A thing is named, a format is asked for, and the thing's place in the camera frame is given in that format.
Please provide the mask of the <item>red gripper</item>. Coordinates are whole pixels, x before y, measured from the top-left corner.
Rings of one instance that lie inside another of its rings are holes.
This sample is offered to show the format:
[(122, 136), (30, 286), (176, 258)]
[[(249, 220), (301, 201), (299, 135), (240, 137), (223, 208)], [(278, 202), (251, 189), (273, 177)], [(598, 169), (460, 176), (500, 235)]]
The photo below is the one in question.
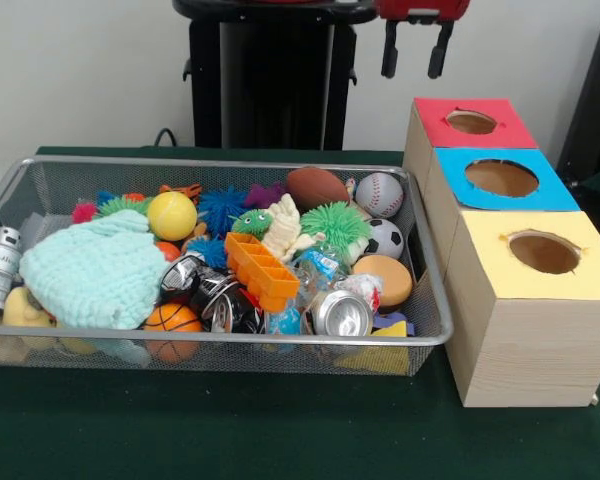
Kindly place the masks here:
[(437, 79), (442, 75), (448, 43), (453, 33), (454, 22), (459, 20), (469, 7), (469, 0), (375, 0), (377, 14), (387, 20), (381, 75), (387, 79), (395, 76), (398, 61), (396, 48), (397, 28), (402, 21), (425, 18), (440, 22), (437, 42), (432, 48), (427, 75)]

